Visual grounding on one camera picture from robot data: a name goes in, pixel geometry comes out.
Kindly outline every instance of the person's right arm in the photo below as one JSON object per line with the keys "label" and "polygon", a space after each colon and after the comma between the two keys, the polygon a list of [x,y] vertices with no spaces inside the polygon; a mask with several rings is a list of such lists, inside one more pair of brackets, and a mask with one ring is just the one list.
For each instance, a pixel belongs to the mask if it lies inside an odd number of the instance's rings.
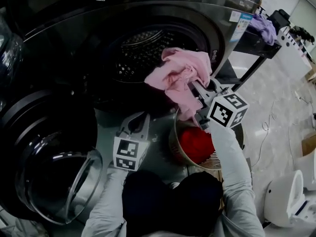
{"label": "person's right arm", "polygon": [[226,216],[251,236],[265,236],[256,213],[250,170],[235,133],[214,122],[210,129],[222,166]]}

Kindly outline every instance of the white sticker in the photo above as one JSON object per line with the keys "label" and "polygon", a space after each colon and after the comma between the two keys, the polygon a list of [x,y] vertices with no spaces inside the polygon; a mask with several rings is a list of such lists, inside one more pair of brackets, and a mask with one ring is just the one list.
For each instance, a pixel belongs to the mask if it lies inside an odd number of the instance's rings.
{"label": "white sticker", "polygon": [[230,40],[230,42],[235,42],[241,39],[243,33],[246,31],[250,21],[252,19],[252,15],[242,13],[241,17],[239,19],[239,22],[236,26],[236,29],[233,33],[233,36]]}
{"label": "white sticker", "polygon": [[229,19],[230,22],[238,22],[241,16],[241,12],[233,11],[231,14],[231,18]]}

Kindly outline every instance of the person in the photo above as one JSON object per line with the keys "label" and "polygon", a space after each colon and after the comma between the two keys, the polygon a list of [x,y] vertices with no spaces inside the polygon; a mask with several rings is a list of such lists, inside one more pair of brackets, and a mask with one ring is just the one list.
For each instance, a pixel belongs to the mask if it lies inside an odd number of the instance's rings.
{"label": "person", "polygon": [[[175,189],[150,172],[109,167],[99,202],[82,237],[264,237],[257,217],[251,175],[235,133],[210,124],[221,162],[223,185],[206,172],[185,178]],[[222,195],[224,210],[219,210]]]}

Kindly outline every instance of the purple cloth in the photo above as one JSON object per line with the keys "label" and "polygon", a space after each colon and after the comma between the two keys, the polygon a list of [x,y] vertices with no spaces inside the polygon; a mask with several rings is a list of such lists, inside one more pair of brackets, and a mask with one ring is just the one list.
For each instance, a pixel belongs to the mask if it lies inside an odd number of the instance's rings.
{"label": "purple cloth", "polygon": [[277,33],[270,20],[267,20],[260,14],[255,14],[249,26],[259,31],[268,45],[274,45],[275,40],[277,40]]}

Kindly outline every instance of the white sleeve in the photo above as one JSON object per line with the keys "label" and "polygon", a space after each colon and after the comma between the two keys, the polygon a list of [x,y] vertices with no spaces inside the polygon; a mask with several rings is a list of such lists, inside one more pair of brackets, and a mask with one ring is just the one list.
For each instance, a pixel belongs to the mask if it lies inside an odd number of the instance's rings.
{"label": "white sleeve", "polygon": [[254,204],[249,166],[236,135],[231,129],[214,122],[210,123],[210,128],[222,166],[226,216],[251,236],[264,237]]}
{"label": "white sleeve", "polygon": [[127,170],[108,168],[107,182],[83,229],[81,237],[125,237],[122,192]]}

